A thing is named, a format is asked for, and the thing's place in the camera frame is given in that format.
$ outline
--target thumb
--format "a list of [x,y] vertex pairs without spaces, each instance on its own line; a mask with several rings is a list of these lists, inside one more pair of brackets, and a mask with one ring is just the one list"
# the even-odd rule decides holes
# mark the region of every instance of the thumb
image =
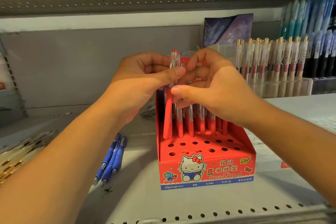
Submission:
[[185,73],[186,69],[183,66],[178,66],[159,73],[150,74],[150,76],[156,79],[157,84],[155,85],[155,89],[157,89],[172,82],[176,82]]
[[188,85],[176,85],[171,89],[171,93],[174,96],[201,105],[206,105],[207,91],[208,89],[206,88],[198,88]]

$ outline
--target fingernail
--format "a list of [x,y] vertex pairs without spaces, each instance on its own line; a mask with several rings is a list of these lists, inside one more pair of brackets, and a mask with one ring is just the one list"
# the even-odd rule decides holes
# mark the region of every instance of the fingernail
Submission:
[[175,72],[178,77],[182,77],[186,73],[186,69],[183,66],[180,66]]
[[181,93],[181,90],[179,87],[174,86],[173,88],[171,88],[171,94],[173,94],[174,96],[178,96]]

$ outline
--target red bow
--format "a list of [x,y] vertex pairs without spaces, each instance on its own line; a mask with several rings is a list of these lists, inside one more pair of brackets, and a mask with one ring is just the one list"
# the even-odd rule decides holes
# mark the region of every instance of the red bow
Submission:
[[193,156],[193,157],[192,157],[192,161],[193,161],[193,162],[197,162],[197,163],[199,163],[199,164],[202,163],[202,159],[197,158],[196,156]]

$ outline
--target purple package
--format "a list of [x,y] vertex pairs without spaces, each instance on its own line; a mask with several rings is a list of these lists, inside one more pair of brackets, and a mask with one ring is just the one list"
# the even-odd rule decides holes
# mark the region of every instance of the purple package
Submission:
[[229,21],[231,23],[222,27],[219,24],[227,23],[228,20],[223,20],[223,18],[205,18],[204,47],[212,44],[233,44],[238,39],[248,41],[251,38],[253,14],[238,14],[234,16],[233,20],[232,17],[228,18],[230,18]]

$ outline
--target hello kitty logo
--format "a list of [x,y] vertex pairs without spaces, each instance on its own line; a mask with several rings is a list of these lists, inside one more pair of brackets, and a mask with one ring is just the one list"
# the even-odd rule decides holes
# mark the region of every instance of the hello kitty logo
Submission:
[[206,164],[201,154],[193,154],[191,157],[182,156],[179,171],[182,173],[182,181],[199,181],[203,175],[203,170],[206,169]]

